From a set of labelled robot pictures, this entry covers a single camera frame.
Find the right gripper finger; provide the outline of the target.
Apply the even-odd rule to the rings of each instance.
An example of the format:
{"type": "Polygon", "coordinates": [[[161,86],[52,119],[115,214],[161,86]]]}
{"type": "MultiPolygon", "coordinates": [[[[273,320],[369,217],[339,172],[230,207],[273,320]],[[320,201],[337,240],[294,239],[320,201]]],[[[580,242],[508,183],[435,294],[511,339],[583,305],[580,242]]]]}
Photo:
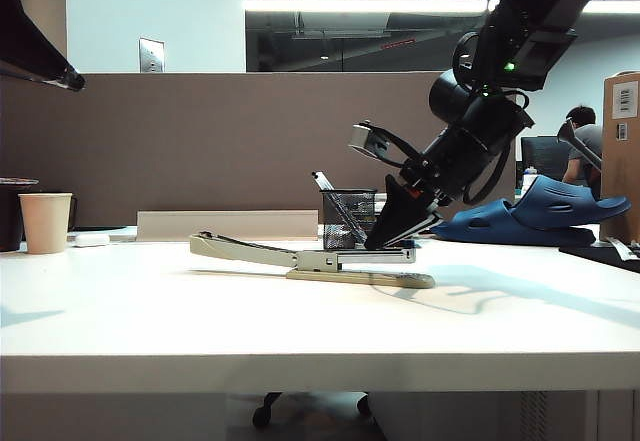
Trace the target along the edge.
{"type": "Polygon", "coordinates": [[[386,203],[364,243],[366,249],[382,249],[438,220],[431,191],[412,190],[390,174],[385,177],[385,189],[386,203]]]}
{"type": "Polygon", "coordinates": [[[437,211],[430,210],[428,206],[394,211],[386,219],[384,247],[392,247],[408,242],[416,235],[428,231],[441,221],[442,216],[437,211]]]}

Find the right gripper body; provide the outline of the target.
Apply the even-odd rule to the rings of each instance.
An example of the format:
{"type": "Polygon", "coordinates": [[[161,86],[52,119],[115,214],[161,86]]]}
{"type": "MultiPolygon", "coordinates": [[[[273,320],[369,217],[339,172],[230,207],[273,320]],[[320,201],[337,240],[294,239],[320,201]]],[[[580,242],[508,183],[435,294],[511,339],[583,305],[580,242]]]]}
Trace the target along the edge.
{"type": "Polygon", "coordinates": [[[430,158],[415,149],[403,153],[407,159],[400,169],[399,181],[410,196],[418,198],[426,193],[441,205],[467,201],[468,168],[464,167],[462,156],[440,153],[430,158]]]}

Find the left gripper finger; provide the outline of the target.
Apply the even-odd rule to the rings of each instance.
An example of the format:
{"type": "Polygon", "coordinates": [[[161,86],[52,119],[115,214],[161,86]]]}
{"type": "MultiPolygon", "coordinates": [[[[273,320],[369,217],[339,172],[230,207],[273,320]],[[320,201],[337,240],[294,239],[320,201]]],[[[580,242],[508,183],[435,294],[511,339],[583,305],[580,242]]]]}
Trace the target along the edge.
{"type": "Polygon", "coordinates": [[[67,90],[75,90],[75,70],[72,67],[66,67],[60,75],[49,78],[43,75],[29,72],[8,62],[2,61],[1,75],[38,84],[55,86],[67,90]]]}
{"type": "MultiPolygon", "coordinates": [[[[2,61],[49,78],[60,75],[66,67],[74,69],[27,16],[21,0],[1,0],[2,61]]],[[[75,70],[72,91],[84,87],[84,77],[75,70]]]]}

